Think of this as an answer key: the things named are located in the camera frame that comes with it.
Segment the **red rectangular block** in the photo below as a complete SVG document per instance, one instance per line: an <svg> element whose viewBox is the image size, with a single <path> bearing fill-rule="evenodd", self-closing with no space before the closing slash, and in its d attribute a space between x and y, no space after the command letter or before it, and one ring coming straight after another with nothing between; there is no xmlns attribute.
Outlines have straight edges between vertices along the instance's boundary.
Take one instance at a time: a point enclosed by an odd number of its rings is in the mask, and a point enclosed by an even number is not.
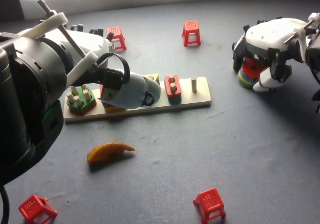
<svg viewBox="0 0 320 224"><path fill-rule="evenodd" d="M180 87L180 83L179 83L179 78L178 75L173 75L174 77L174 82L176 85L176 91L171 91L170 89L170 82L169 82L169 76L165 76L164 78L164 85L165 85L165 90L166 90L166 95L168 96L168 98L170 97L179 97L181 96L181 87Z"/></svg>

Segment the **red block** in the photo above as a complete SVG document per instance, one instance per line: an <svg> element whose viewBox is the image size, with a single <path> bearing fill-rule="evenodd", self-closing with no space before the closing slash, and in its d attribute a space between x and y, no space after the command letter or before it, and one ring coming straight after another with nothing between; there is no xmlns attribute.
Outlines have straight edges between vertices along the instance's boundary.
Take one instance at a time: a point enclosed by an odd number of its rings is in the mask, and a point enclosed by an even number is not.
<svg viewBox="0 0 320 224"><path fill-rule="evenodd" d="M189 34L195 34L196 41L189 41ZM195 44L201 45L200 41L200 30L199 30L199 24L197 20L193 21L187 21L184 23L183 31L182 31L182 37L183 37L183 46L187 46L188 44Z"/></svg>
<svg viewBox="0 0 320 224"><path fill-rule="evenodd" d="M122 34L122 32L121 32L120 27L107 28L107 30L106 30L107 35L108 35L110 32L113 32L113 33L114 33L112 39L113 39L113 40L119 39L120 44L121 44L121 46L116 47L115 49L116 49L116 50L118 50L118 49L126 50L127 48L126 48L126 45L125 45L125 38L124 38L124 36L123 36L123 34Z"/></svg>
<svg viewBox="0 0 320 224"><path fill-rule="evenodd" d="M19 211L24 216L27 221L31 224L38 224L34 221L37 217L42 214L47 214L48 217L41 222L41 224L46 223L48 220L55 218L58 212L48 204L48 199L46 197L40 197L37 195L30 196L24 203L19 206Z"/></svg>
<svg viewBox="0 0 320 224"><path fill-rule="evenodd" d="M180 87L178 75L173 75L173 77L174 77L174 81L172 83L175 83L176 85L176 91L174 92L171 91L170 89L169 76L165 76L164 78L164 83L165 83L164 85L165 85L166 95L168 96L168 98L181 96L181 87Z"/></svg>
<svg viewBox="0 0 320 224"><path fill-rule="evenodd" d="M207 224L208 221L221 216L225 218L225 206L219 196L217 189L206 190L193 199L194 205L201 216L201 223Z"/></svg>

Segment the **green block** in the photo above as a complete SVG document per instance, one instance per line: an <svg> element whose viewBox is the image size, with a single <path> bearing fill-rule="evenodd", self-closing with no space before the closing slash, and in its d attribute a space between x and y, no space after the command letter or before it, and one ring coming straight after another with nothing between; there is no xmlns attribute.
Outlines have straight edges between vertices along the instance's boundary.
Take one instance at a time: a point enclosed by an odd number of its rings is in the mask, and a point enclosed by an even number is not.
<svg viewBox="0 0 320 224"><path fill-rule="evenodd" d="M90 87L87 87L88 89L88 93L90 94L91 96L91 100L90 101L87 101L82 93L82 88L77 88L78 90L78 96L80 98L80 100L82 101L83 105L81 107L78 107L76 102L74 103L70 103L69 100L66 101L66 104L70 107L70 108L73 108L75 110L78 110L80 112L83 112L83 111L86 111L87 109L91 108L93 105L96 104L96 99L94 97L94 94L92 92L92 90L90 89Z"/></svg>

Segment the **gray table surface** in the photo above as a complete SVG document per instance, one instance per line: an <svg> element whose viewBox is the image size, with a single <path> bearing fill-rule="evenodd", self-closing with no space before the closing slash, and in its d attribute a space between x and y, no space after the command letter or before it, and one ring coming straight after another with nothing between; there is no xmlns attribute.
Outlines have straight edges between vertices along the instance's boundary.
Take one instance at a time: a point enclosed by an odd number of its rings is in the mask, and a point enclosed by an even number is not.
<svg viewBox="0 0 320 224"><path fill-rule="evenodd" d="M43 160L6 186L10 223L24 222L18 206L32 194L48 198L55 223L200 223L192 200L212 187L225 223L320 223L320 121L311 101L319 85L308 67L289 61L292 78L275 94L248 91L231 51L243 25L318 11L319 0L216 0L68 17L86 32L120 26L128 47L121 54L134 72L207 77L212 105L65 125ZM199 48L182 45L188 20L199 21ZM109 141L136 151L91 171L87 152Z"/></svg>

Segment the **red plastic chair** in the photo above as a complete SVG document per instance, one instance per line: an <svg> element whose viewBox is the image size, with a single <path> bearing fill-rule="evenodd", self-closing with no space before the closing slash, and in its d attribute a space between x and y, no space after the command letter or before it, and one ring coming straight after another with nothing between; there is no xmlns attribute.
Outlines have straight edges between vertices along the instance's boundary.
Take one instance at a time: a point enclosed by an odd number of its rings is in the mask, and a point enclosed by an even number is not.
<svg viewBox="0 0 320 224"><path fill-rule="evenodd" d="M225 206L215 188L198 194L193 202L201 216L202 224L207 224L208 221L219 216L225 217Z"/></svg>
<svg viewBox="0 0 320 224"><path fill-rule="evenodd" d="M40 197L36 195L30 196L24 203L19 206L19 211L24 216L27 221L31 224L38 224L35 219L42 214L47 214L48 217L41 222L41 224L46 223L48 220L55 218L58 212L48 204L48 199L46 197Z"/></svg>
<svg viewBox="0 0 320 224"><path fill-rule="evenodd" d="M196 34L196 41L189 41L189 34ZM200 41L200 30L199 30L199 24L197 20L193 21L187 21L184 23L183 26L183 32L182 32L182 37L183 37L183 46L187 46L188 44L195 44L197 43L198 45L201 45Z"/></svg>
<svg viewBox="0 0 320 224"><path fill-rule="evenodd" d="M111 27L111 28L107 28L106 30L106 33L107 35L110 33L110 32L113 32L114 35L113 35L113 40L115 39L119 39L120 41L120 45L119 47L116 47L115 49L118 50L118 49L123 49L123 50L126 50L126 45L125 45L125 38L121 32L121 29L120 27Z"/></svg>

